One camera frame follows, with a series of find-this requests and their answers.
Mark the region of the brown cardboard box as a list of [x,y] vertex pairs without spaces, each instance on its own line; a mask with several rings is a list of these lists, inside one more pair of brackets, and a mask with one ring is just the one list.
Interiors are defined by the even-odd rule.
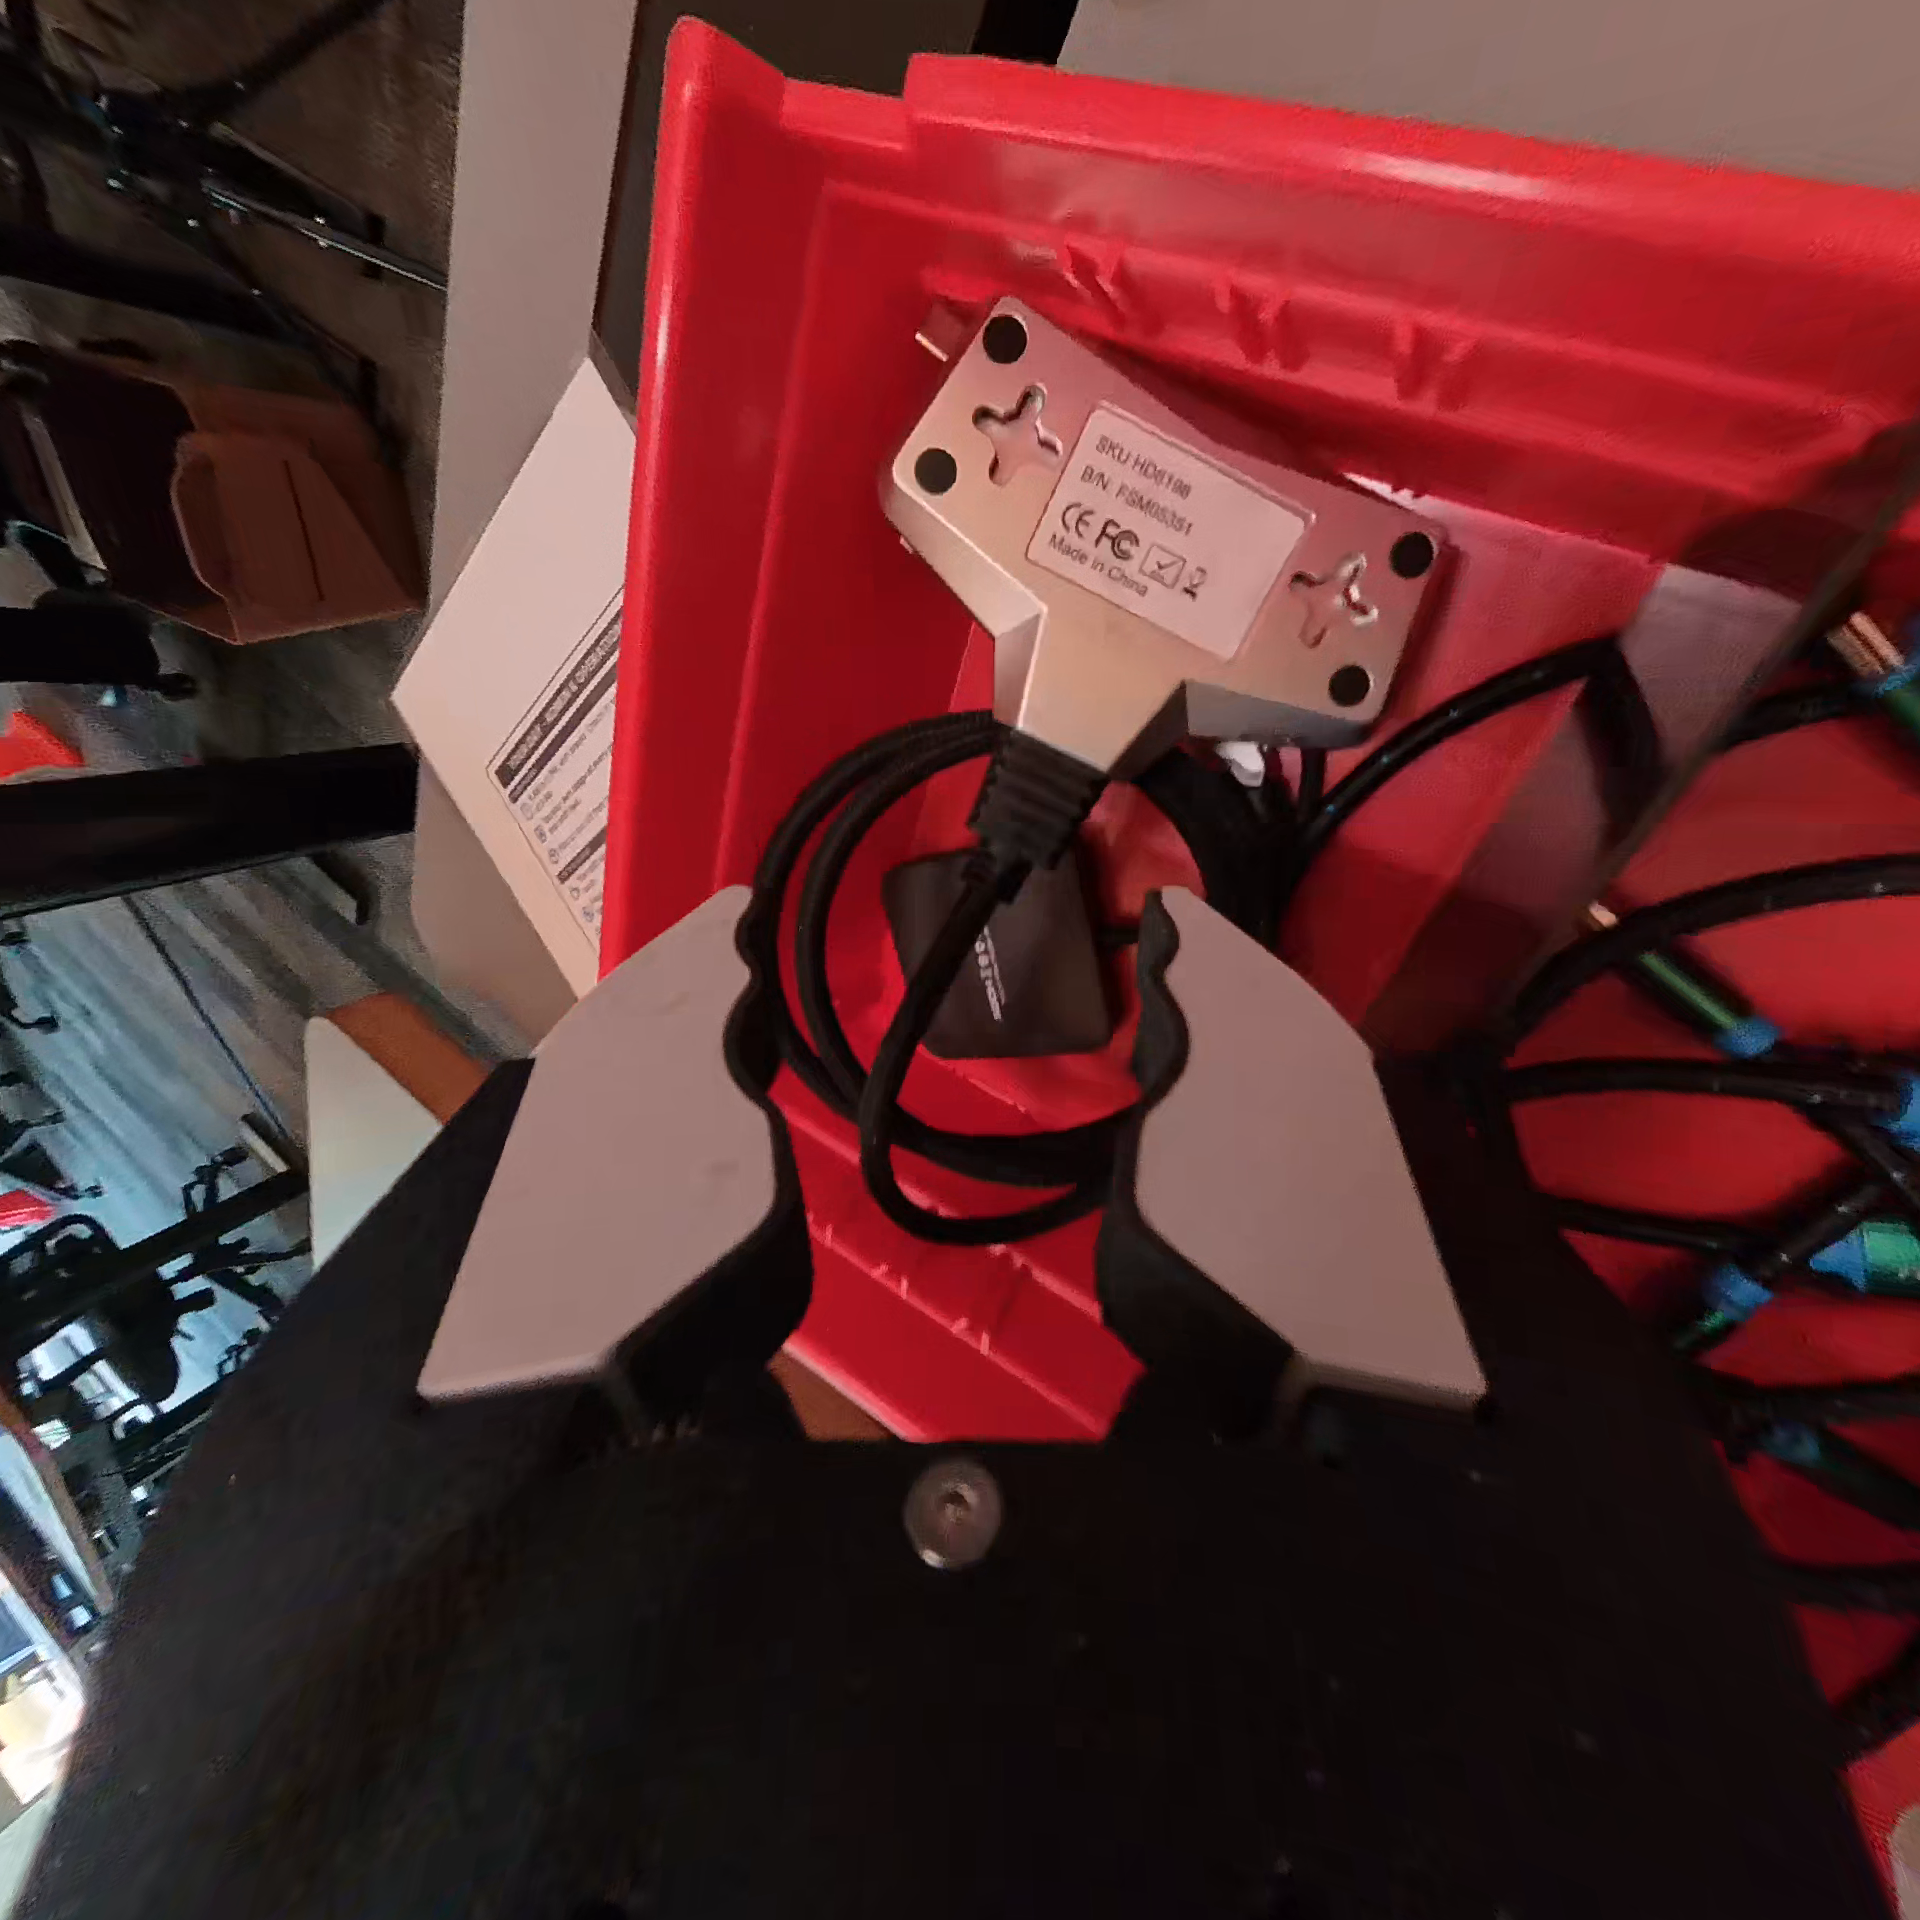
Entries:
[[4,343],[4,525],[231,647],[419,613],[405,486],[339,399]]

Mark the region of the black pole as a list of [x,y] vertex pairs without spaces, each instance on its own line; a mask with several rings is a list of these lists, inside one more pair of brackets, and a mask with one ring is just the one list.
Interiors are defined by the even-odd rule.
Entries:
[[3,914],[30,919],[415,828],[419,757],[386,743],[4,783]]

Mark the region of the black office chair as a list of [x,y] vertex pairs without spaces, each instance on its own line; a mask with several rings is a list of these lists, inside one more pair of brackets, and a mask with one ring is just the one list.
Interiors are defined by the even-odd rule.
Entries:
[[186,1321],[220,1302],[276,1325],[284,1297],[263,1273],[306,1245],[266,1252],[250,1229],[303,1199],[306,1176],[285,1168],[237,1184],[242,1159],[231,1149],[197,1168],[181,1217],[147,1238],[119,1244],[94,1216],[66,1213],[4,1250],[4,1385],[31,1428],[78,1433],[127,1408],[165,1410]]

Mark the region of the black adapter with cable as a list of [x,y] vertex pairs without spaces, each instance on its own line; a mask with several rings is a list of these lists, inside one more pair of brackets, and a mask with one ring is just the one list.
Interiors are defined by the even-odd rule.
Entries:
[[[921,855],[884,872],[879,904],[902,978],[929,948],[964,888],[967,855]],[[1116,1031],[1109,951],[1097,888],[1084,849],[1026,878],[995,909],[956,970],[923,1049],[949,1062],[1036,1060],[1103,1049]]]

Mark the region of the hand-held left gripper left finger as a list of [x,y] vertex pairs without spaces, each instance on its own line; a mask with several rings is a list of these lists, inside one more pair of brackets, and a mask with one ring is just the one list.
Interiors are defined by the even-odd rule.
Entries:
[[778,1389],[812,1252],[751,906],[747,885],[709,896],[534,1049],[426,1404],[586,1385],[666,1430]]

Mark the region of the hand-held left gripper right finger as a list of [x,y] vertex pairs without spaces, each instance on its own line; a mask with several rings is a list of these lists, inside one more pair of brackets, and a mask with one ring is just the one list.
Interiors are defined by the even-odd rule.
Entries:
[[1489,1380],[1359,1033],[1183,886],[1145,900],[1137,985],[1095,1295],[1140,1385],[1210,1433],[1319,1389],[1473,1415]]

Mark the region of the white paper sheet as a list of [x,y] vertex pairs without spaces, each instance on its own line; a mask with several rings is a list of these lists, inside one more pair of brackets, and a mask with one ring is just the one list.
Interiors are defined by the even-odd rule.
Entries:
[[393,692],[421,759],[419,936],[525,1040],[602,970],[633,446],[588,351]]

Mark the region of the silver splitter hub with cable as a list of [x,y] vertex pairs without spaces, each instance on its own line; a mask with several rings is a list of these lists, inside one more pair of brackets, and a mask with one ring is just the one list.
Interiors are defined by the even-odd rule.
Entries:
[[1434,591],[1444,535],[1381,494],[1235,450],[1117,364],[999,298],[950,351],[945,383],[879,484],[887,520],[991,637],[991,708],[953,711],[865,741],[819,772],[775,828],[743,924],[778,962],[783,886],[806,844],[814,892],[796,933],[825,930],[825,862],[860,841],[854,802],[897,805],[934,775],[985,760],[957,893],[908,978],[865,1076],[830,1062],[782,1015],[796,1074],[851,1104],[878,1209],[926,1244],[995,1245],[1100,1206],[1116,1121],[1053,1146],[1057,1196],[999,1216],[945,1216],[899,1184],[893,1152],[980,1184],[1013,1136],[947,1136],[901,1106],[953,981],[991,914],[1061,865],[1107,788],[1183,738],[1343,751],[1378,722]]

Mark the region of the white stand base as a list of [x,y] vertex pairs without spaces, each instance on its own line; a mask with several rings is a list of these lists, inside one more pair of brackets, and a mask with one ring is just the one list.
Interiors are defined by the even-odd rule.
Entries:
[[389,1068],[337,1021],[303,1029],[306,1206],[314,1268],[322,1268],[441,1132]]

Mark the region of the red plastic bin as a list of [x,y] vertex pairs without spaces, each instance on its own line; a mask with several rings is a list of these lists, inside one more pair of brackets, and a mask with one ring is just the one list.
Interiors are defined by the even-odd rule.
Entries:
[[[883,520],[926,308],[1006,295],[1453,527],[1385,724],[1626,624],[1662,569],[1806,597],[1915,416],[1915,196],[1514,135],[917,54],[902,94],[662,45],[636,354],[604,962],[746,882],[828,759],[983,704],[989,641]],[[1498,852],[1572,806],[1574,695],[1438,749],[1337,831],[1283,940],[1342,1015],[1457,1040],[1524,958]],[[1915,767],[1862,716],[1706,767],[1621,878],[1915,855]],[[1137,1366],[1089,1221],[940,1252],[860,1189],[852,1121],[779,1082],[817,1255],[798,1362],[902,1437],[1084,1437]],[[1761,1225],[1839,1149],[1754,1104],[1571,1095],[1550,1192]]]

